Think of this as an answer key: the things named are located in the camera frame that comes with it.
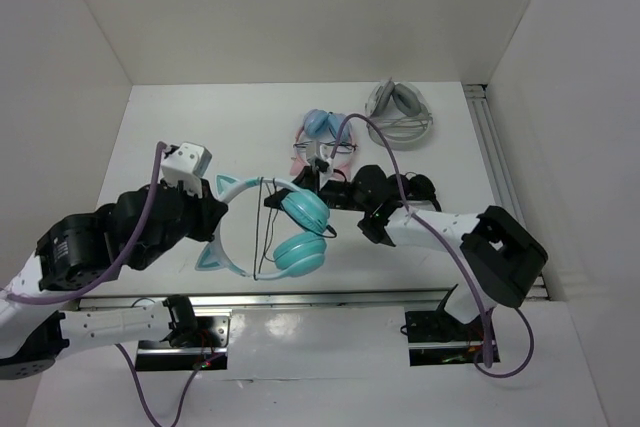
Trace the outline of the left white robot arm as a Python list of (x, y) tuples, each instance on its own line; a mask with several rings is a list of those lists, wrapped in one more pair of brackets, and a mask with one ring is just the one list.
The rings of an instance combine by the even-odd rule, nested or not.
[(116, 280), (120, 254), (126, 266), (142, 271), (183, 239), (213, 240), (228, 211), (208, 187), (197, 197), (160, 183), (145, 226), (128, 248), (148, 191), (125, 192), (92, 213), (69, 215), (38, 240), (1, 298), (2, 379), (34, 376), (59, 358), (111, 344), (149, 340), (181, 347), (193, 341), (200, 327), (185, 295), (96, 314), (63, 309), (92, 282)]

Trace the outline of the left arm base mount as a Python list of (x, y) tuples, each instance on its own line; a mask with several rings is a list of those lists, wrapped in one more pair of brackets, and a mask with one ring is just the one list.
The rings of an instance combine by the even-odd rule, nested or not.
[(228, 367), (231, 311), (194, 308), (197, 328), (178, 345), (168, 341), (139, 341), (134, 366), (138, 372), (223, 371)]

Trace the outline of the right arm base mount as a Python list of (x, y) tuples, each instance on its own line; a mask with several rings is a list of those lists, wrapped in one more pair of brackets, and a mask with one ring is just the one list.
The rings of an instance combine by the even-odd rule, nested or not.
[(408, 343), (411, 367), (473, 364), (482, 361), (485, 333), (476, 317), (463, 324), (440, 305), (434, 309), (409, 309), (399, 328)]

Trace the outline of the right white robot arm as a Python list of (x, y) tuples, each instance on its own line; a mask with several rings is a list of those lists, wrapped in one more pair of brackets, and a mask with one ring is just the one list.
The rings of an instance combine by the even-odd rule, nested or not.
[(452, 253), (465, 285), (451, 292), (436, 316), (448, 339), (460, 338), (498, 305), (520, 307), (548, 261), (544, 247), (504, 208), (445, 213), (427, 177), (386, 175), (377, 165), (361, 167), (351, 180), (339, 176), (326, 183), (305, 167), (264, 204), (311, 231), (319, 231), (331, 209), (360, 212), (358, 227), (374, 244)]

